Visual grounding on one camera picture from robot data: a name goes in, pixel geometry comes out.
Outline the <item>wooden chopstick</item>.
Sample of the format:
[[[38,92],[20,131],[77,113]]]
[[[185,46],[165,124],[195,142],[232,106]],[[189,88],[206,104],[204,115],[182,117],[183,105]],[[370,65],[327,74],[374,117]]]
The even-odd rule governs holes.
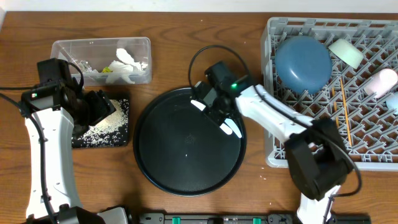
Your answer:
[[[343,79],[341,77],[340,77],[340,88],[341,88],[341,94],[342,94],[342,100],[343,100],[343,109],[345,112],[346,133],[347,133],[349,146],[351,147],[352,146],[351,130],[350,130],[349,119],[348,119],[348,109],[347,109],[347,105],[346,105],[345,89],[344,89],[344,85],[343,85]]]
[[[332,94],[332,97],[335,96],[335,87],[332,87],[331,94]],[[337,112],[337,104],[335,101],[333,102],[333,109],[334,109],[334,112]],[[339,128],[338,115],[335,118],[335,123],[336,123],[337,128]]]

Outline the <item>white napkin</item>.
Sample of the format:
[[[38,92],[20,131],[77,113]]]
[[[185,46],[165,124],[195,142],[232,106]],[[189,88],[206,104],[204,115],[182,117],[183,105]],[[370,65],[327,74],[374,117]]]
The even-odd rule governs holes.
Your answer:
[[[143,72],[148,68],[148,63],[136,62],[127,50],[123,48],[118,48],[116,50],[116,56],[118,61],[114,60],[103,70],[103,73],[105,69],[107,69],[109,73],[113,73],[113,75],[108,75],[106,78],[106,84],[114,84],[119,78],[122,78],[128,84],[135,84],[135,82],[129,78],[130,73]]]

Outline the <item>white plastic knife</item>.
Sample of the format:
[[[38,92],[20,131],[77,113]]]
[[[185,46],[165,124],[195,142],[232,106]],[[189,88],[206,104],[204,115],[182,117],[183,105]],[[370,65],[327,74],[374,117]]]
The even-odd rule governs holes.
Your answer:
[[[195,107],[197,107],[200,111],[203,111],[206,106],[202,103],[200,103],[199,101],[196,100],[190,100],[191,104]],[[233,130],[227,125],[227,124],[221,124],[219,125],[220,129],[226,133],[227,135],[231,135],[233,133]]]

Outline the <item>light blue cup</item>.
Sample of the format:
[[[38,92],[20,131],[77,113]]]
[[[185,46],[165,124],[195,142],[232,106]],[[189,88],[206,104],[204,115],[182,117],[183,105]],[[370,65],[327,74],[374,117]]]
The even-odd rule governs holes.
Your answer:
[[[386,99],[386,106],[392,110],[395,115],[398,115],[398,92],[393,93]]]

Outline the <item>dark blue bowl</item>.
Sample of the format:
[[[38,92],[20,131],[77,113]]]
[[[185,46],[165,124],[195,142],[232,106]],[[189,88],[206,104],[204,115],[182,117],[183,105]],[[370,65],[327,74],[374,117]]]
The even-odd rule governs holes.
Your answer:
[[[275,69],[282,84],[295,93],[320,91],[331,78],[332,61],[318,40],[295,36],[281,43],[275,52]]]

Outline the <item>silver yellow snack wrapper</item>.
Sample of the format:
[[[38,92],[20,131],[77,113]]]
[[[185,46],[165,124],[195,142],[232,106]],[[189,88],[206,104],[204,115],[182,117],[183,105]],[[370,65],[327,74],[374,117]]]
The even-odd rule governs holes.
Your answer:
[[[83,73],[98,73],[97,69],[93,69],[90,64],[82,60],[78,63],[78,66],[80,67],[81,71]],[[101,71],[101,73],[111,73],[112,70],[109,67],[104,67],[104,69]]]

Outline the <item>light blue plastic knife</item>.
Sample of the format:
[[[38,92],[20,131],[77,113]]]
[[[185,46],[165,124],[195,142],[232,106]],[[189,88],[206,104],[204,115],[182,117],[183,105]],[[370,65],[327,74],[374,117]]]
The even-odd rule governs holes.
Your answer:
[[[238,127],[238,125],[235,123],[234,120],[230,119],[230,118],[226,118],[224,121],[224,125],[225,127],[225,133],[228,135],[231,135],[232,133],[235,133],[235,135],[238,138],[242,138],[242,133],[240,131],[240,128]]]

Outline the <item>pink cup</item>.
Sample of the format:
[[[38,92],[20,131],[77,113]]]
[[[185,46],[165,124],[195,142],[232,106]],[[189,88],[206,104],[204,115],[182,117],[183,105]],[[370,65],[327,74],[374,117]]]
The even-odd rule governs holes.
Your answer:
[[[374,94],[375,98],[385,95],[396,83],[397,73],[390,68],[385,68],[368,79],[364,91],[367,95]]]

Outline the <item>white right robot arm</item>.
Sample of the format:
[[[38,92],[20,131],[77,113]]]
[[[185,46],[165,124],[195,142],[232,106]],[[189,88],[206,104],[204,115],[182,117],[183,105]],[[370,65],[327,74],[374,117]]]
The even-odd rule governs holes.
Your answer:
[[[233,117],[260,124],[279,140],[290,176],[301,192],[297,218],[301,223],[330,223],[331,206],[351,171],[359,169],[346,152],[333,120],[300,114],[256,85],[250,75],[237,78],[222,61],[205,71],[207,82],[192,86],[191,103],[224,133],[242,134]]]

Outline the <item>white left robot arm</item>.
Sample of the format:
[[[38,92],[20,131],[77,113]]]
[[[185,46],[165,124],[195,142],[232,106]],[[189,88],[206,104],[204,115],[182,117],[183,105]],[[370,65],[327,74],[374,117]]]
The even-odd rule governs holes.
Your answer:
[[[116,111],[102,90],[85,92],[73,64],[51,58],[37,64],[39,84],[22,87],[20,101],[6,95],[25,119],[30,139],[31,187],[26,223],[132,223],[127,207],[83,208],[73,171],[72,139]]]

